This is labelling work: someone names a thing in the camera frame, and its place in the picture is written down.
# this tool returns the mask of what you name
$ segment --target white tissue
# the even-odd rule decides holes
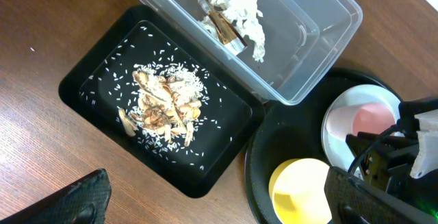
[[[257,16],[263,17],[263,14],[257,9],[257,0],[209,0],[209,2],[216,7],[222,8],[222,15],[230,23],[235,22],[235,28],[242,37],[247,35],[254,41],[253,58],[258,62],[263,62],[265,34],[257,19]],[[208,16],[200,24],[213,36],[217,37],[216,30],[211,28],[213,24]]]

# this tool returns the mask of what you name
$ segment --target food debris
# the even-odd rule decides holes
[[[184,146],[188,147],[194,140],[193,122],[201,115],[202,104],[198,98],[203,96],[204,85],[199,78],[182,65],[169,67],[165,76],[141,66],[132,76],[140,88],[133,92],[138,94],[138,106],[125,113],[126,118],[123,117],[124,110],[119,110],[121,120],[127,123],[127,134],[132,135],[129,127],[135,124],[151,136],[164,135],[169,144],[173,143],[175,136],[185,135]]]

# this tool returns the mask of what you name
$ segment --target plastic container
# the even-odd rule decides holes
[[[354,0],[258,0],[266,35],[265,62],[254,61],[254,44],[234,56],[197,21],[196,0],[141,0],[168,19],[261,98],[296,105],[332,67],[362,22]]]

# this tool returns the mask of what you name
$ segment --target yellow cup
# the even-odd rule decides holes
[[[278,166],[269,181],[269,196],[283,224],[327,224],[331,212],[324,194],[329,166],[317,159],[292,159]]]

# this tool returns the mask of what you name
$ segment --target black object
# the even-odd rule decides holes
[[[280,223],[268,194],[270,176],[280,163],[292,158],[316,158],[329,164],[321,143],[322,119],[340,94],[360,84],[392,91],[365,73],[331,69],[300,104],[271,103],[245,159],[246,195],[258,223]]]
[[[359,167],[359,165],[363,161],[363,159],[365,159],[365,156],[371,150],[373,150],[373,148],[375,148],[375,146],[380,144],[382,140],[386,139],[386,137],[388,137],[389,135],[391,135],[394,132],[398,132],[398,126],[397,125],[392,125],[388,129],[383,131],[367,147],[363,148],[360,153],[356,154],[355,159],[351,162],[351,165],[348,168],[348,172],[353,175],[356,172],[356,169]]]
[[[417,131],[420,130],[420,123],[415,118],[416,114],[438,109],[438,98],[429,97],[415,101],[403,101],[398,106],[400,120],[397,126],[401,129],[405,137],[417,139]]]
[[[366,148],[360,148],[361,151],[356,154],[356,158],[351,163],[348,172],[353,174],[359,165],[361,163],[363,164],[365,156],[368,156],[371,150],[378,146],[382,140],[386,139],[386,137],[393,132],[402,132],[406,138],[417,139],[417,131],[420,131],[421,127],[420,122],[415,118],[415,115],[436,109],[438,109],[437,98],[429,97],[415,101],[402,101],[398,105],[400,119],[397,120],[397,123],[378,135]]]
[[[152,61],[153,68],[157,64],[197,68],[197,75],[208,89],[205,94],[209,96],[209,105],[203,104],[200,117],[206,116],[208,120],[195,132],[196,140],[178,153],[154,148],[141,132],[128,137],[122,124],[116,121],[118,107],[129,110],[137,105],[131,94],[138,90],[131,85],[131,73],[136,69],[133,65]],[[202,197],[254,134],[264,116],[262,104],[215,61],[155,11],[138,5],[127,10],[62,80],[59,94],[65,104],[181,192],[189,197]],[[175,142],[183,146],[182,138]]]
[[[359,132],[357,136],[347,135],[346,143],[356,157],[378,137],[376,134]],[[360,163],[363,181],[395,197],[409,191],[406,182],[418,151],[416,140],[395,136],[382,139],[371,152],[365,154],[365,160]]]
[[[369,186],[357,177],[332,166],[324,187],[333,222],[366,223],[438,223],[403,201]]]
[[[103,224],[110,197],[107,172],[99,169],[0,223]]]

